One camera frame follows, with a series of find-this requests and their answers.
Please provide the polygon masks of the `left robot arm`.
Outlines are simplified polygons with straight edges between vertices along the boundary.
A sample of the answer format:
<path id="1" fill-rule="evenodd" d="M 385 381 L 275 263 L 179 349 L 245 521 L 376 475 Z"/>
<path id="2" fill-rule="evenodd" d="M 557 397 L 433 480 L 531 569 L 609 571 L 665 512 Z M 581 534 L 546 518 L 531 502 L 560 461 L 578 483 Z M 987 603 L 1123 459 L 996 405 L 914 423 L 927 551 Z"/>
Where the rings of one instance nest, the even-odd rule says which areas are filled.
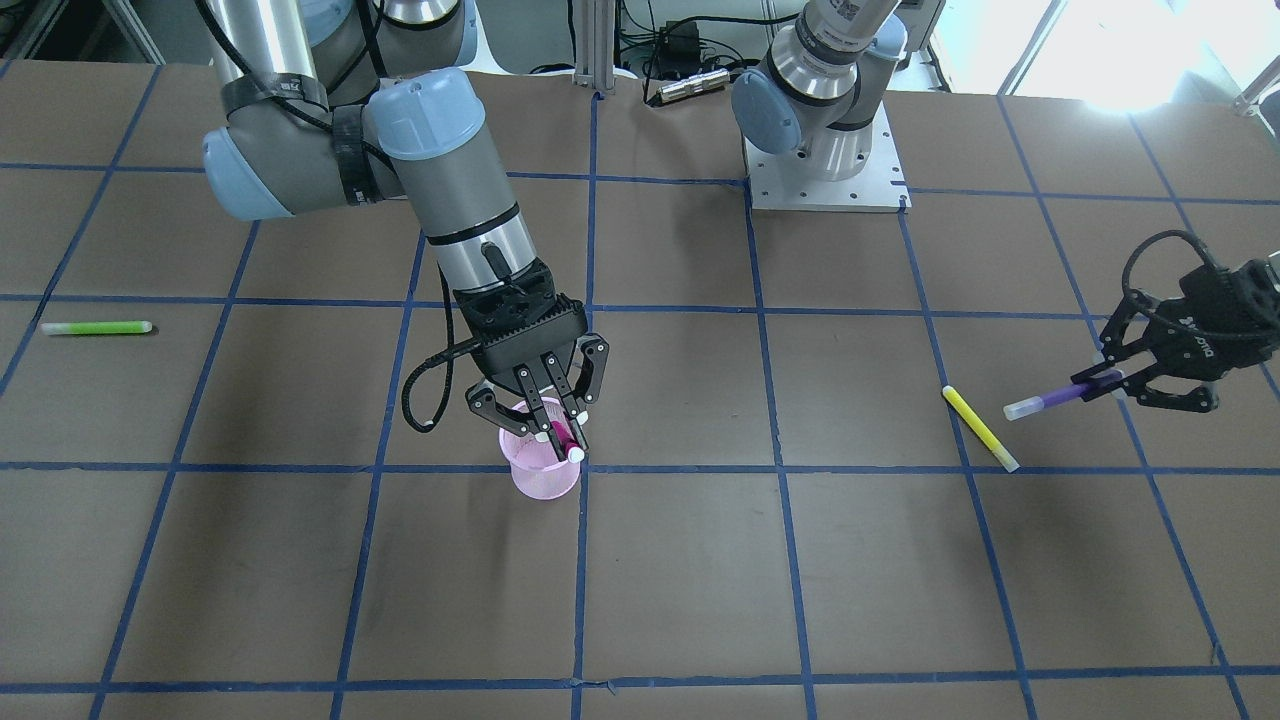
<path id="1" fill-rule="evenodd" d="M 732 83 L 754 204 L 769 210 L 899 211 L 897 154 L 882 104 L 908 29 L 893 1 L 809 1 L 754 67 Z M 1160 299 L 1132 273 L 1156 242 L 1180 240 L 1198 264 Z M 1277 258 L 1221 264 L 1185 231 L 1144 240 L 1121 272 L 1121 300 L 1103 327 L 1097 364 L 1068 386 L 1010 404 L 1016 420 L 1061 404 L 1123 393 L 1139 405 L 1210 413 L 1216 383 L 1277 350 Z"/>

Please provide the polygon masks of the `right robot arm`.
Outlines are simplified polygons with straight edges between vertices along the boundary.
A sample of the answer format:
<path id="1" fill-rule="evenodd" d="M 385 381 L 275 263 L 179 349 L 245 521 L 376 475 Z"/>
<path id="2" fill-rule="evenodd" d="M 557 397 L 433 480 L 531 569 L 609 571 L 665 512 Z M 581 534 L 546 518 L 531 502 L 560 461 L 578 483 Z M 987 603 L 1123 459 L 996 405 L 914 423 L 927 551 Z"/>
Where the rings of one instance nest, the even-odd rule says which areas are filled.
<path id="1" fill-rule="evenodd" d="M 198 1 L 227 123 L 204 170 L 234 218 L 259 222 L 407 199 L 471 337 L 470 410 L 561 461 L 589 443 L 608 345 L 539 258 L 465 65 L 462 1 Z"/>

